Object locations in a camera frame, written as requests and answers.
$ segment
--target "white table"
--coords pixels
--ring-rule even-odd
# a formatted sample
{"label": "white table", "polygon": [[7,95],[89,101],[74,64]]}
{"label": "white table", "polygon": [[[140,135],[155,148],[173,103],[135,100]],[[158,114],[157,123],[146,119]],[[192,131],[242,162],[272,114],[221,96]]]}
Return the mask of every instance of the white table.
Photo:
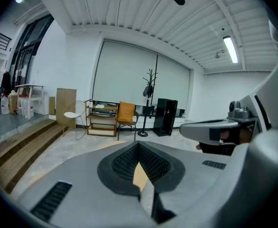
{"label": "white table", "polygon": [[[42,103],[42,107],[43,107],[43,115],[45,115],[45,106],[44,106],[44,92],[43,92],[43,86],[41,85],[30,85],[30,84],[25,84],[25,85],[17,85],[16,86],[18,88],[17,93],[18,93],[18,99],[17,99],[17,104],[19,106],[19,95],[20,95],[20,89],[21,88],[26,88],[29,89],[29,94],[28,94],[28,100],[29,100],[29,104],[28,104],[28,115],[25,116],[26,118],[30,119],[30,101],[41,101]],[[32,91],[34,87],[41,87],[41,97],[32,97]]]}

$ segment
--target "orange chair cushion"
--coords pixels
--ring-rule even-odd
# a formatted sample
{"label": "orange chair cushion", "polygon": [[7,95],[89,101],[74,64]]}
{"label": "orange chair cushion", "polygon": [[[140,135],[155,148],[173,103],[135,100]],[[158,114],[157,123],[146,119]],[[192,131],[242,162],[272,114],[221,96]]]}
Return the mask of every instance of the orange chair cushion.
{"label": "orange chair cushion", "polygon": [[135,105],[120,101],[118,122],[132,123]]}

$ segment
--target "wooden step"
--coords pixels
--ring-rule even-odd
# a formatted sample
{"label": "wooden step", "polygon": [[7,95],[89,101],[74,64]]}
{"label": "wooden step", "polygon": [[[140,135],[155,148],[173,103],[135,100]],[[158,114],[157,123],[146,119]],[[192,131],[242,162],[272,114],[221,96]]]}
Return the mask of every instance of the wooden step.
{"label": "wooden step", "polygon": [[27,143],[56,124],[56,121],[47,119],[2,142],[0,144],[0,166]]}
{"label": "wooden step", "polygon": [[47,132],[26,144],[0,166],[0,186],[9,194],[31,164],[63,133],[63,126],[56,124]]}

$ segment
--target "roller blind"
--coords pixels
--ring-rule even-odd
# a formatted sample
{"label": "roller blind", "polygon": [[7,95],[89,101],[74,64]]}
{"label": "roller blind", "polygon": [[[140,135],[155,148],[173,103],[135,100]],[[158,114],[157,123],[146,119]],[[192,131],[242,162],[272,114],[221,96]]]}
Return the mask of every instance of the roller blind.
{"label": "roller blind", "polygon": [[156,69],[157,55],[150,51],[105,41],[100,54],[93,90],[93,100],[124,101],[146,105],[143,91],[149,69]]}
{"label": "roller blind", "polygon": [[152,104],[157,104],[158,98],[164,98],[177,100],[178,109],[186,109],[189,84],[189,69],[159,55]]}

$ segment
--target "floor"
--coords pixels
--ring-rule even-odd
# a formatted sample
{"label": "floor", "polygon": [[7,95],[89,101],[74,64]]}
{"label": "floor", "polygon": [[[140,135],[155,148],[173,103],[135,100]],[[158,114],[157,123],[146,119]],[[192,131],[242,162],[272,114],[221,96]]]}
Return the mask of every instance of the floor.
{"label": "floor", "polygon": [[[56,166],[74,156],[95,151],[101,146],[117,140],[117,137],[102,137],[85,134],[80,140],[76,141],[76,135],[77,138],[79,138],[83,133],[83,129],[70,131],[64,137],[61,136],[51,144],[30,166],[12,191],[11,196],[17,200],[20,194],[23,193],[37,177],[51,171]],[[133,141],[134,133],[121,131],[119,140]],[[158,137],[154,132],[148,131],[148,137],[144,138],[136,135],[136,140],[152,141],[178,149],[200,152],[196,149],[198,142],[183,137],[179,133],[179,130],[173,130],[171,136],[163,137]],[[154,186],[148,181],[141,193],[141,204],[149,214],[152,210],[153,193]]]}
{"label": "floor", "polygon": [[28,126],[26,125],[27,123],[34,123],[37,119],[42,118],[43,115],[41,114],[37,114],[35,113],[33,117],[31,117],[29,120],[21,115],[16,115],[16,114],[6,114],[6,115],[2,115],[1,113],[1,102],[0,102],[0,138],[7,138],[9,137],[9,133],[12,134],[16,134],[18,132],[18,128],[19,128],[19,132],[21,131],[20,126],[24,125],[24,128],[29,127],[30,124],[28,124]]}

